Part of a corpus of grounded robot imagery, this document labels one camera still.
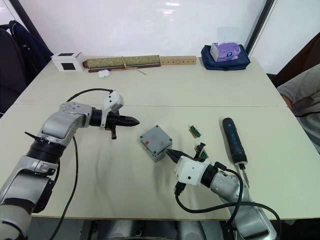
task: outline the electric screwdriver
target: electric screwdriver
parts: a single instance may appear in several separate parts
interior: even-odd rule
[[[248,160],[238,136],[236,125],[230,117],[223,119],[222,125],[226,139],[228,141],[233,163],[242,170],[244,180],[249,187],[249,180],[245,171],[245,165],[248,163]]]

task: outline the black cable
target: black cable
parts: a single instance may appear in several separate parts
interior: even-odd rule
[[[72,193],[71,193],[71,196],[67,202],[67,204],[65,205],[65,208],[64,208],[64,211],[62,213],[62,216],[60,218],[60,221],[58,223],[58,225],[56,226],[53,234],[51,235],[51,237],[49,238],[49,240],[53,240],[57,234],[57,232],[59,231],[59,228],[65,218],[65,215],[66,215],[66,212],[68,210],[68,207],[71,203],[71,200],[72,198],[74,197],[74,194],[75,194],[75,191],[76,191],[76,188],[77,188],[77,183],[78,183],[78,170],[79,170],[79,159],[78,159],[78,146],[77,146],[77,141],[76,141],[76,138],[75,136],[73,136],[73,143],[74,143],[74,149],[75,149],[75,179],[74,179],[74,186],[73,186],[73,190],[72,190]]]
[[[226,226],[231,226],[233,220],[235,219],[237,213],[238,213],[238,210],[240,208],[240,203],[242,201],[242,195],[243,195],[243,191],[244,191],[244,182],[241,178],[241,176],[236,172],[236,171],[233,171],[231,169],[225,169],[226,172],[229,172],[229,173],[233,173],[234,175],[236,175],[236,177],[239,179],[239,182],[240,182],[240,189],[239,189],[239,196],[238,196],[238,200],[236,201],[236,205],[235,205],[235,208],[231,214],[231,217],[229,218],[229,220],[226,222]]]
[[[229,202],[229,203],[225,203],[225,204],[221,204],[221,205],[218,205],[218,206],[213,206],[213,207],[208,207],[208,208],[204,208],[204,209],[197,209],[197,210],[194,210],[194,209],[189,209],[187,207],[185,207],[182,202],[180,201],[179,199],[179,196],[178,195],[175,195],[175,200],[176,202],[178,203],[178,205],[185,211],[187,211],[188,213],[191,213],[191,214],[202,214],[202,213],[208,213],[208,212],[212,212],[212,211],[215,211],[215,210],[219,210],[219,209],[224,209],[224,208],[229,208],[229,207],[233,207],[233,206],[236,206],[238,204],[238,202]],[[279,217],[279,215],[276,213],[275,210],[273,210],[271,207],[268,207],[266,205],[263,205],[261,203],[257,203],[257,202],[251,202],[251,201],[243,201],[243,202],[240,202],[240,205],[241,206],[254,206],[254,207],[259,207],[259,208],[263,208],[263,209],[266,209],[268,210],[269,212],[271,212],[277,222],[278,222],[278,225],[279,225],[279,229],[278,229],[278,238],[280,238],[281,236],[281,232],[282,232],[282,226],[281,226],[281,219]]]
[[[320,114],[320,111],[312,111],[312,112],[308,112],[308,113],[305,113],[305,114],[302,114],[302,115],[294,115],[296,118],[303,118],[305,116],[308,116],[310,114]]]
[[[58,167],[57,167],[56,172],[55,172],[54,184],[56,184],[57,181],[58,181],[59,173],[60,173],[60,159],[58,160]]]
[[[73,100],[74,98],[78,97],[81,94],[87,93],[87,92],[91,92],[91,91],[107,91],[109,93],[112,93],[113,90],[111,89],[105,89],[105,88],[91,88],[91,89],[87,89],[81,92],[76,93],[75,95],[73,95],[72,97],[70,97],[67,102],[70,102],[71,100]]]

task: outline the navy pouch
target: navy pouch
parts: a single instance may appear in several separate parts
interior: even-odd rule
[[[232,71],[246,69],[250,63],[249,57],[244,49],[244,46],[239,44],[241,52],[238,58],[230,61],[216,62],[210,54],[211,46],[204,45],[201,51],[202,62],[207,70],[221,70],[221,71]]]

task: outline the small white box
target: small white box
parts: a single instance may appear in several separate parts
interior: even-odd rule
[[[81,52],[59,52],[51,57],[60,72],[83,71],[83,62],[86,60]]]

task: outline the person's arm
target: person's arm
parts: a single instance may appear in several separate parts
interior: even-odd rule
[[[277,88],[285,102],[291,105],[320,92],[320,64],[300,73]]]
[[[285,101],[285,103],[288,106],[288,108],[292,111],[292,102],[291,102],[291,100],[289,98],[287,98],[285,95],[281,95],[281,97]]]

